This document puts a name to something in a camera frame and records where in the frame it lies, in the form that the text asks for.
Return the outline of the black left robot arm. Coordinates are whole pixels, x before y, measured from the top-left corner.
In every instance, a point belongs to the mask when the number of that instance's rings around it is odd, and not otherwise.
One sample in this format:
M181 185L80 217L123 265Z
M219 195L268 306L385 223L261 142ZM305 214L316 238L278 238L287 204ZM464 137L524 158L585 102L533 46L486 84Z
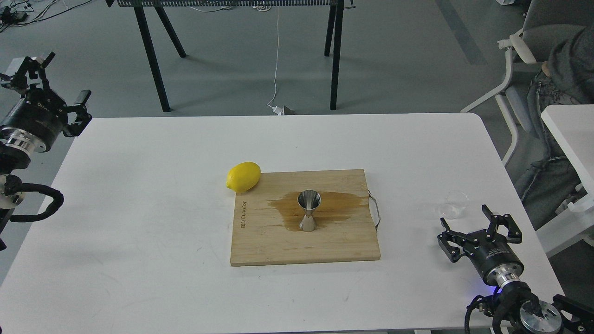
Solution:
M25 183L13 171L26 169L34 152L51 150L59 134L81 135L92 120L86 103L91 91L83 90L72 106L50 88L46 68L54 52L40 57L15 58L1 74L1 86L19 93L19 101L1 120L0 192L1 227L9 221L37 222L50 217L64 203L64 195L42 184ZM39 214L14 214L27 193L40 193L52 199Z

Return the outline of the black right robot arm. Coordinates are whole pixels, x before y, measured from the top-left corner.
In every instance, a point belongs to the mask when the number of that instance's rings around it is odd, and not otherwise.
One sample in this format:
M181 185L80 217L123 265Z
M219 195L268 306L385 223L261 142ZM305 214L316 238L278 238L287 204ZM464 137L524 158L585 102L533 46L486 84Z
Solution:
M591 334L591 307L559 294L552 298L552 303L543 302L520 280L524 265L510 245L521 243L523 235L514 219L509 214L494 214L486 205L482 205L482 211L490 222L488 228L461 233L441 218L444 231L437 235L450 262L468 257L482 281L494 287L491 295L477 295L471 300L464 317L464 332L470 332L471 313L477 309L492 318L495 334L502 332L503 321L512 325L515 334L562 334L565 330Z

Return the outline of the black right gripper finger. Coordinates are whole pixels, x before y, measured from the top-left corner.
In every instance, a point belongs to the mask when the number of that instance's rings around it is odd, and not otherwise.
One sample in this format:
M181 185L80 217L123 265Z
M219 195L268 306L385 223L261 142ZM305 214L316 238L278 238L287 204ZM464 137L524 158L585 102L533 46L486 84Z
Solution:
M445 218L440 218L444 231L437 235L439 247L451 263L456 263L464 256L471 256L478 246L478 238L468 233L453 231Z
M481 209L488 218L489 225L486 230L479 231L478 241L480 246L507 246L522 242L522 232L510 214L495 214L484 204ZM498 233L498 228L501 226L507 230L506 235Z

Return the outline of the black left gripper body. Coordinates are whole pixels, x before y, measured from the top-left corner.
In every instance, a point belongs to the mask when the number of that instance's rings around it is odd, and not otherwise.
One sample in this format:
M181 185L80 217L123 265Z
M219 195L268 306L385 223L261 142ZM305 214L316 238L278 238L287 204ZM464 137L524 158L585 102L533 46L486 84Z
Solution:
M64 127L65 116L59 111L21 99L1 120L1 152L48 152Z

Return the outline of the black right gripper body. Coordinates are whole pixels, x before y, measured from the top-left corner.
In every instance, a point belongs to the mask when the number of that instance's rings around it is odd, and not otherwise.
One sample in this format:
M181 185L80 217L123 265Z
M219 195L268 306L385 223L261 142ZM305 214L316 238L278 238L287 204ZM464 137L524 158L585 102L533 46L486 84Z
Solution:
M491 287L503 287L512 281L519 281L520 275L524 272L524 265L505 242L467 244L464 251L482 281Z

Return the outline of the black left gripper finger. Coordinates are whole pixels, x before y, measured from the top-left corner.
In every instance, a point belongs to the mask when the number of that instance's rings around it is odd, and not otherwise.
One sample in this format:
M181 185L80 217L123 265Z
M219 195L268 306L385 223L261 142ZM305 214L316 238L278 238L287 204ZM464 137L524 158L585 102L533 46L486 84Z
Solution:
M91 122L92 116L86 107L91 94L91 90L83 90L72 106L63 106L60 108L59 120L62 122L62 133L65 137L78 137ZM73 122L68 123L68 115L71 113L76 114L76 118Z
M56 95L49 87L45 71L54 57L55 53L51 51L39 57L12 60L6 73L0 76L2 87L19 93L20 100L16 104L25 102L55 104Z

